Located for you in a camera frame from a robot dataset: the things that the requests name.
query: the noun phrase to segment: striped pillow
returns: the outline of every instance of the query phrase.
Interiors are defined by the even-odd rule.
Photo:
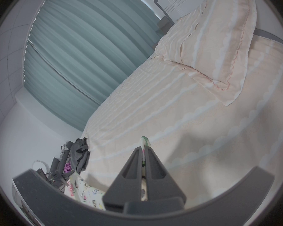
[[[173,26],[158,43],[155,53],[181,64],[179,68],[229,105],[244,84],[257,21],[255,1],[205,0],[196,11],[201,7],[205,8],[194,21],[188,20],[187,15]],[[186,32],[184,28],[191,24],[196,24],[194,30]]]

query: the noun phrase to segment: striped bedsheet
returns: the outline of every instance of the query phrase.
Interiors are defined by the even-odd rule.
[[[256,165],[275,175],[263,208],[283,181],[283,45],[253,37],[242,92],[229,106],[176,63],[147,59],[88,120],[82,137],[91,153],[82,178],[106,190],[141,136],[186,194],[187,208]]]

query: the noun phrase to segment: curtain fold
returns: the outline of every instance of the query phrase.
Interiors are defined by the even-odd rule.
[[[96,108],[154,52],[163,36],[158,21],[141,0],[46,0],[30,31],[24,85],[82,131]]]

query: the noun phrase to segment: teal curtain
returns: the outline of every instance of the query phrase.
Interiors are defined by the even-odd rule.
[[[83,130],[100,104],[163,36],[141,0],[46,0],[33,23],[24,86]]]

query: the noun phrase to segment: beige bedsheet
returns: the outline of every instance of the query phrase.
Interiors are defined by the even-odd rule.
[[[91,154],[81,175],[99,189],[146,136],[187,208],[226,191],[256,165],[275,175],[264,207],[283,181],[283,45],[254,36],[242,92],[229,106],[175,63],[148,59],[95,111],[82,136]]]

